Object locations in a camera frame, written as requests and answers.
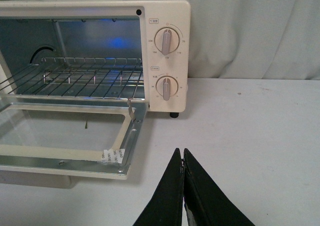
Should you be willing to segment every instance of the cream toaster oven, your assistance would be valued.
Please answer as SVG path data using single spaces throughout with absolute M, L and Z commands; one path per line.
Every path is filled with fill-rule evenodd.
M 186 0 L 0 1 L 2 178 L 126 179 L 146 112 L 186 107 L 189 33 Z

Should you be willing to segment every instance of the open oven door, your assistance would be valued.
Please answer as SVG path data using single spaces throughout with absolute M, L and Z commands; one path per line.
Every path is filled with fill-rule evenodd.
M 145 103 L 15 94 L 0 97 L 2 183 L 19 183 L 17 172 L 36 173 L 33 177 L 127 179 L 146 115 Z M 14 172 L 13 182 L 10 172 Z M 69 179 L 62 182 L 64 185 L 53 187 L 70 186 Z

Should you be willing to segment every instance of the curtain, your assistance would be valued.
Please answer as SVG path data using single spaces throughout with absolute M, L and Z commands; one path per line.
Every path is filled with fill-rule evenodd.
M 189 77 L 320 79 L 320 0 L 189 2 Z

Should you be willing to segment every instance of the label sticker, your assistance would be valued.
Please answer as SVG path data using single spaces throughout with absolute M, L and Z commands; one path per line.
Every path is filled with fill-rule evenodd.
M 151 66 L 152 71 L 159 71 L 160 67 L 159 66 Z
M 158 24 L 159 19 L 158 18 L 149 18 L 149 24 Z
M 122 163 L 122 159 L 124 158 L 125 149 L 113 150 L 106 149 L 103 150 L 101 161 L 103 163 Z

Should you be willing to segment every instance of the timer knob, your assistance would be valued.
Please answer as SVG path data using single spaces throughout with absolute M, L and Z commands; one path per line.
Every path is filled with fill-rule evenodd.
M 163 100 L 168 101 L 172 95 L 177 93 L 178 83 L 173 77 L 164 76 L 156 82 L 156 90 L 163 97 Z
M 178 48 L 179 35 L 174 29 L 165 27 L 156 33 L 154 43 L 156 48 L 166 56 Z

